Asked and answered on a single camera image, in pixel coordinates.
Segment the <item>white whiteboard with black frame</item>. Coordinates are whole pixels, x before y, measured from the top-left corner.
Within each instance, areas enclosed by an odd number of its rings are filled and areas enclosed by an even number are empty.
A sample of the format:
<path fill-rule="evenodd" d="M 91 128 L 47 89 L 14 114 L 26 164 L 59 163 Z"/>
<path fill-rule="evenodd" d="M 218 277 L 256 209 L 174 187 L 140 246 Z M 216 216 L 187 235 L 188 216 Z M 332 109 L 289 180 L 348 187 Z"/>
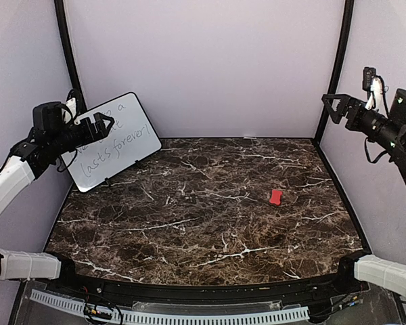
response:
<path fill-rule="evenodd" d="M 160 139 L 135 93 L 129 92 L 76 118 L 102 113 L 114 119 L 109 135 L 62 155 L 80 192 L 88 192 L 126 168 L 159 151 Z"/>

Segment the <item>red whiteboard eraser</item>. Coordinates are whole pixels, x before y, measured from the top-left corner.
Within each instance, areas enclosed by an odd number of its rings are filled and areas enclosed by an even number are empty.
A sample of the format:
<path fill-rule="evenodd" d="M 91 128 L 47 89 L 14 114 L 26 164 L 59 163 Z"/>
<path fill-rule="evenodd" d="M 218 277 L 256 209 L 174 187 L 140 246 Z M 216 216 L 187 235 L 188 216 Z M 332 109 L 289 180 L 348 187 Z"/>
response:
<path fill-rule="evenodd" d="M 271 197 L 269 199 L 269 203 L 279 206 L 281 204 L 282 194 L 283 194 L 283 192 L 281 190 L 272 190 Z"/>

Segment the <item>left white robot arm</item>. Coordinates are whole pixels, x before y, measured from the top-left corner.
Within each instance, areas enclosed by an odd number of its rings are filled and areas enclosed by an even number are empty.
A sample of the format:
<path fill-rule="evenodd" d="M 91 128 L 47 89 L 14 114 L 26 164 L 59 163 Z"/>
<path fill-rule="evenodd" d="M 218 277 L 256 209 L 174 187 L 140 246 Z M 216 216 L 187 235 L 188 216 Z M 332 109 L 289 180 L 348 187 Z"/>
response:
<path fill-rule="evenodd" d="M 79 118 L 75 99 L 47 102 L 32 110 L 28 137 L 16 143 L 0 167 L 0 216 L 9 204 L 64 153 L 106 138 L 114 119 L 100 112 Z M 67 295 L 77 295 L 81 279 L 74 262 L 58 254 L 0 248 L 0 281 L 55 280 Z"/>

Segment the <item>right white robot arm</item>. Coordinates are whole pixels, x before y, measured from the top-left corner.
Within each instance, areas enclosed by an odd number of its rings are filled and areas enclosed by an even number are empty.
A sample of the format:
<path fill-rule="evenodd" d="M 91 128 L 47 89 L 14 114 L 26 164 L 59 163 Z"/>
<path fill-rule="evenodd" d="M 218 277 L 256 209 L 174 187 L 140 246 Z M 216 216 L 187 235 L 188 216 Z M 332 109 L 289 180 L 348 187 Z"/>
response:
<path fill-rule="evenodd" d="M 369 108 L 366 102 L 346 94 L 324 94 L 322 102 L 334 123 L 345 117 L 346 129 L 366 135 L 384 151 L 370 163 L 388 154 L 406 185 L 406 90 L 397 89 L 387 116 Z M 406 298 L 406 265 L 381 259 L 371 253 L 353 253 L 332 278 L 332 288 L 347 293 L 357 282 L 369 282 Z"/>

